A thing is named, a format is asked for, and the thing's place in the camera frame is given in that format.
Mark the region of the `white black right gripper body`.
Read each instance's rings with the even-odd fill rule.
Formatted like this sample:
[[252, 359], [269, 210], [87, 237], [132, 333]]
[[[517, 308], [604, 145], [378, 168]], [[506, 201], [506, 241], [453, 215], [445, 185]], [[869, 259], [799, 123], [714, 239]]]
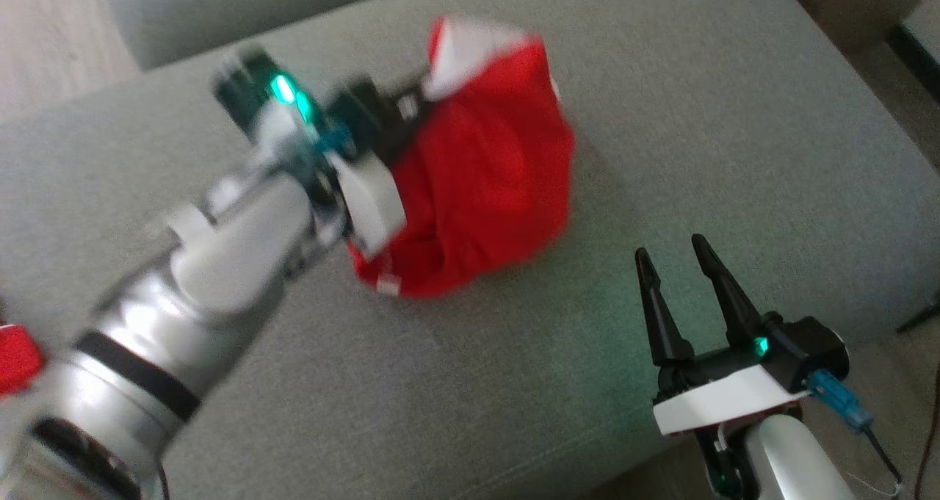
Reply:
[[652, 413], [659, 432], [672, 436], [705, 429], [809, 395], [785, 389], [762, 365], [768, 358], [768, 340], [758, 337], [743, 346], [658, 363]]

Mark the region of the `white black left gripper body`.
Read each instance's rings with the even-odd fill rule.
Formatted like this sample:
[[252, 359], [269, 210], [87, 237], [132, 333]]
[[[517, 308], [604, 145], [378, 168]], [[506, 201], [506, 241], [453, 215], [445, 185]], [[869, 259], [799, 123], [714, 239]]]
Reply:
[[395, 103], [402, 122], [356, 161], [346, 161], [338, 154], [330, 156], [348, 212], [349, 238], [363, 259], [379, 256], [405, 225], [404, 206], [392, 171], [433, 109], [424, 81], [419, 76], [397, 86], [376, 84]]

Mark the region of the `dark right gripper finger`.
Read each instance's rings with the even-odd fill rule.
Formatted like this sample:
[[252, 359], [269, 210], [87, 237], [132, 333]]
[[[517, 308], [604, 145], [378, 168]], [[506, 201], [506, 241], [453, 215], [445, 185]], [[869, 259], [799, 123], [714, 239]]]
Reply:
[[669, 311], [662, 296], [660, 276], [647, 249], [638, 248], [634, 259], [652, 362], [655, 366], [691, 362], [695, 357], [694, 349], [682, 337]]
[[726, 339], [729, 346], [754, 349], [756, 340], [762, 335], [762, 314], [712, 249], [708, 239], [701, 233], [694, 233], [691, 242], [703, 275], [714, 286], [716, 299], [726, 323]]

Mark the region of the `red white basketball jersey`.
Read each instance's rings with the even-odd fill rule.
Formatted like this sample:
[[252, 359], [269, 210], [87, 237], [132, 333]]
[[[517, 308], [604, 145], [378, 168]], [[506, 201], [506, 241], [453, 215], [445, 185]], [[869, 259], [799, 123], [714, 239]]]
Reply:
[[357, 279], [433, 298], [530, 260], [563, 231], [574, 133], [543, 38], [465, 15], [437, 18], [423, 83], [432, 111], [395, 163], [405, 225]]

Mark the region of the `black stand leg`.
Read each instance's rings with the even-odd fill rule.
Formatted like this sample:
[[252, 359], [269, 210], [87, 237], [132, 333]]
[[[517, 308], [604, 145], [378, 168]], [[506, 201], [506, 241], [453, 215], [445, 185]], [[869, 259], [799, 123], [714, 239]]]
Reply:
[[910, 332], [910, 330], [916, 329], [919, 326], [923, 326], [923, 324], [928, 323], [931, 319], [934, 319], [934, 317], [937, 316], [940, 316], [940, 300], [936, 300], [928, 307], [920, 310], [919, 313], [912, 316], [910, 319], [907, 319], [903, 325], [897, 327], [895, 333], [902, 335], [902, 333]]

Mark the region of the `white black furniture edge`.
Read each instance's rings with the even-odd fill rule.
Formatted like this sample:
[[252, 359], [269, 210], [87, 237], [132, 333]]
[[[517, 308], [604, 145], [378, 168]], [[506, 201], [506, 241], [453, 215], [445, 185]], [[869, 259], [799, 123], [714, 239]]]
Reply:
[[940, 0], [920, 0], [886, 36], [896, 58], [940, 106]]

